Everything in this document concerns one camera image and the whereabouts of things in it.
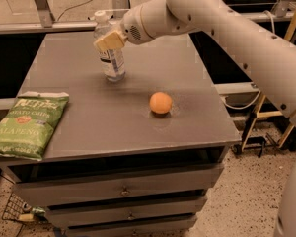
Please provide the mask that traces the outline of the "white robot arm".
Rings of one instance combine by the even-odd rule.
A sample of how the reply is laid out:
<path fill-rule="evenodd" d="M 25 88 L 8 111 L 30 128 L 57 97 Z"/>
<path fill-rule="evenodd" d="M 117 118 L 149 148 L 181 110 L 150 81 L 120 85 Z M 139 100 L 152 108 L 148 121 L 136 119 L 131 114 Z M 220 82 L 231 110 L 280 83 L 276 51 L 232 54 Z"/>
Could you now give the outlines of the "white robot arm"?
<path fill-rule="evenodd" d="M 296 127 L 296 45 L 233 11 L 223 0 L 151 0 L 95 40 L 99 51 L 203 31 Z"/>

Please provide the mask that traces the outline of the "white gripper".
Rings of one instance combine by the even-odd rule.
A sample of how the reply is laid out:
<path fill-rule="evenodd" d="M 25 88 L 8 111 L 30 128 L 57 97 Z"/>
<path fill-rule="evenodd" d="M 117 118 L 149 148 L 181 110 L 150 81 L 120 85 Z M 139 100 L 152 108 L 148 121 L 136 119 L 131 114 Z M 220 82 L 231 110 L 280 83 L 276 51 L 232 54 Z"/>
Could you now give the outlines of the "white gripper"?
<path fill-rule="evenodd" d="M 143 6 L 139 5 L 126 12 L 120 22 L 123 33 L 119 30 L 112 30 L 98 37 L 94 41 L 95 49 L 105 52 L 107 50 L 124 48 L 127 41 L 133 44 L 151 41 L 153 38 L 145 30 L 142 21 L 142 9 Z"/>

